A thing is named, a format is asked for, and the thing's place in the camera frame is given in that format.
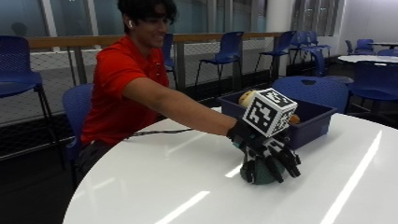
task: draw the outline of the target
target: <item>black wire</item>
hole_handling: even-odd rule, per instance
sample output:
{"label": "black wire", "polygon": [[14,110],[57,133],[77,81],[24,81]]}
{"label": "black wire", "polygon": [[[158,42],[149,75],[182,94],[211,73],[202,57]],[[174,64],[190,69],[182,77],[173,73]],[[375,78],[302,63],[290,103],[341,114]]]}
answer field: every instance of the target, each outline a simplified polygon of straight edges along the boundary
{"label": "black wire", "polygon": [[193,131],[193,129],[170,130],[170,131],[148,131],[148,132],[141,132],[141,133],[133,133],[125,139],[129,139],[130,137],[134,137],[134,136],[142,136],[142,135],[148,135],[148,134],[153,134],[153,133],[183,133],[183,132],[187,132],[187,131]]}

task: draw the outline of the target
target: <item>red polo shirt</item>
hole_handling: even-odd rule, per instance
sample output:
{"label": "red polo shirt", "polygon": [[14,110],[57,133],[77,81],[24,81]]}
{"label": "red polo shirt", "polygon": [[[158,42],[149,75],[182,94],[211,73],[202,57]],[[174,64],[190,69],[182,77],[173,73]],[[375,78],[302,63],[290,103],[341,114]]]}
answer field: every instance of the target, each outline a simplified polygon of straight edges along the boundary
{"label": "red polo shirt", "polygon": [[158,113],[122,96],[125,85],[137,77],[149,77],[169,86],[161,50],[152,49],[149,57],[144,58],[125,36],[97,55],[92,107],[81,136],[84,145],[93,140],[116,145],[156,122]]}

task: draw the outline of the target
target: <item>white table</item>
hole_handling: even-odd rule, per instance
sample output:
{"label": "white table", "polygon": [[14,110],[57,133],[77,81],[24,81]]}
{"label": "white table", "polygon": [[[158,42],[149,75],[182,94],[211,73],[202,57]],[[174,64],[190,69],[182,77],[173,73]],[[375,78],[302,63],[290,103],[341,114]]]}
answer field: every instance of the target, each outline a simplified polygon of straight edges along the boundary
{"label": "white table", "polygon": [[[146,130],[183,129],[171,120]],[[254,186],[221,136],[152,134],[122,141],[88,173],[65,224],[396,223],[398,131],[341,114],[297,150],[301,177]]]}
{"label": "white table", "polygon": [[379,45],[383,47],[388,47],[390,49],[394,49],[398,46],[398,42],[372,42],[368,43],[368,45]]}
{"label": "white table", "polygon": [[398,57],[394,56],[349,55],[349,56],[339,56],[337,59],[346,63],[357,63],[359,61],[374,61],[379,63],[398,63]]}

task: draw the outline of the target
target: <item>blue plastic chair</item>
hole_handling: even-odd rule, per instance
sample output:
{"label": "blue plastic chair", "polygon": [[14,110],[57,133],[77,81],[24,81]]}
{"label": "blue plastic chair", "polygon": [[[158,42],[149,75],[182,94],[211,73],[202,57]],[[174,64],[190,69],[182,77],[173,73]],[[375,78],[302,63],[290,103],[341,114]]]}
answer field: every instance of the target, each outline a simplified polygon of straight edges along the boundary
{"label": "blue plastic chair", "polygon": [[175,75],[175,69],[174,69],[174,61],[171,59],[171,46],[173,46],[173,34],[165,34],[163,40],[162,40],[162,58],[163,58],[163,65],[165,65],[165,71],[173,74],[174,78],[174,84],[175,84],[175,90],[178,89],[177,85],[177,75]]}
{"label": "blue plastic chair", "polygon": [[398,101],[398,63],[378,63],[360,61],[354,64],[354,82],[349,85],[353,95],[372,100],[371,109],[354,105],[364,110],[363,113],[350,113],[357,117],[374,116],[395,123],[380,111],[383,101]]}
{"label": "blue plastic chair", "polygon": [[301,57],[302,48],[306,48],[310,45],[307,32],[297,31],[294,34],[294,37],[291,39],[290,45],[293,45],[293,47],[289,48],[289,53],[290,53],[290,51],[294,51],[294,59],[293,60],[290,59],[290,62],[291,62],[291,64],[294,64],[297,55],[302,59],[302,57]]}
{"label": "blue plastic chair", "polygon": [[372,51],[372,39],[358,39],[354,53],[358,55],[374,55]]}
{"label": "blue plastic chair", "polygon": [[345,113],[349,101],[349,87],[322,77],[282,77],[273,88],[287,97],[337,108]]}
{"label": "blue plastic chair", "polygon": [[270,55],[273,56],[273,61],[271,61],[271,66],[270,66],[270,75],[271,75],[271,71],[273,71],[273,64],[274,64],[274,57],[279,57],[282,55],[286,55],[289,54],[289,52],[286,52],[285,50],[289,48],[290,46],[290,42],[291,42],[291,39],[294,37],[294,34],[295,34],[295,31],[287,31],[285,32],[281,37],[279,37],[279,40],[278,40],[278,44],[277,44],[277,47],[274,48],[273,51],[267,51],[267,52],[259,52],[258,53],[258,59],[257,59],[257,64],[255,64],[255,70],[257,71],[257,68],[258,68],[258,63],[259,63],[259,59],[261,59],[261,56],[262,55]]}
{"label": "blue plastic chair", "polygon": [[325,58],[323,58],[322,52],[319,50],[314,49],[314,50],[310,50],[310,53],[311,53],[311,56],[314,57],[315,75],[318,77],[333,79],[334,81],[338,81],[345,84],[353,83],[353,79],[350,77],[326,76],[327,69],[325,66]]}
{"label": "blue plastic chair", "polygon": [[221,95],[221,75],[222,75],[222,66],[226,63],[237,63],[238,71],[239,71],[239,81],[242,82],[242,74],[241,74],[241,64],[239,64],[239,45],[241,38],[243,36],[243,32],[230,32],[222,35],[219,41],[219,51],[215,54],[213,59],[202,59],[198,61],[198,73],[195,80],[195,96],[197,96],[197,87],[199,80],[199,67],[202,63],[210,63],[217,66],[218,70],[218,95]]}
{"label": "blue plastic chair", "polygon": [[347,44],[347,54],[349,55],[374,55],[374,52],[368,51],[368,50],[358,49],[357,51],[354,51],[350,40],[346,40],[346,44]]}
{"label": "blue plastic chair", "polygon": [[378,56],[395,56],[398,57],[398,49],[382,49],[376,52]]}
{"label": "blue plastic chair", "polygon": [[318,45],[318,37],[315,31],[309,31],[310,46],[315,49],[327,49],[327,56],[331,57],[331,46],[330,45]]}
{"label": "blue plastic chair", "polygon": [[78,158],[82,148],[81,134],[85,122],[85,116],[90,108],[90,95],[93,84],[88,83],[69,89],[62,96],[62,106],[66,114],[66,119],[73,131],[73,141],[66,145],[66,159],[72,168],[73,188],[77,188],[76,178],[76,159]]}
{"label": "blue plastic chair", "polygon": [[[29,67],[28,41],[20,36],[0,35],[0,98],[18,95],[30,90],[38,94],[42,115],[48,124],[46,129],[52,138],[48,146],[58,146],[42,79],[40,74],[33,72]],[[65,168],[61,149],[60,157]]]}

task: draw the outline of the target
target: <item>glass window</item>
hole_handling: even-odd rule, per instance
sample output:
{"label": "glass window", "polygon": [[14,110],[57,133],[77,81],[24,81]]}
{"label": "glass window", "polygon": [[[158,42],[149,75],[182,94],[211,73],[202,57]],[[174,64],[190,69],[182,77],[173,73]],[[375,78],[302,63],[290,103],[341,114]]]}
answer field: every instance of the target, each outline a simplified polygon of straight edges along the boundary
{"label": "glass window", "polygon": [[124,20],[117,9],[117,0],[94,0],[100,35],[122,35]]}
{"label": "glass window", "polygon": [[225,2],[223,0],[217,0],[217,12],[215,12],[215,32],[225,32]]}
{"label": "glass window", "polygon": [[195,34],[207,32],[207,0],[175,0],[179,17],[169,32]]}
{"label": "glass window", "polygon": [[266,6],[267,0],[258,1],[258,17],[257,17],[257,31],[266,31]]}
{"label": "glass window", "polygon": [[294,2],[294,12],[291,16],[291,30],[298,31],[298,22],[299,22],[299,12],[301,12],[301,1]]}
{"label": "glass window", "polygon": [[84,0],[50,0],[52,15],[58,36],[92,35]]}
{"label": "glass window", "polygon": [[333,35],[338,0],[295,0],[293,30],[314,30],[317,35]]}
{"label": "glass window", "polygon": [[330,2],[331,2],[330,0],[321,0],[321,3],[319,3],[318,24],[315,27],[315,32],[318,35],[325,35],[325,33],[326,33]]}
{"label": "glass window", "polygon": [[233,31],[250,32],[251,0],[234,0],[233,3]]}
{"label": "glass window", "polygon": [[0,0],[0,34],[48,35],[40,0]]}
{"label": "glass window", "polygon": [[313,29],[314,0],[307,0],[303,9],[303,27],[302,30]]}

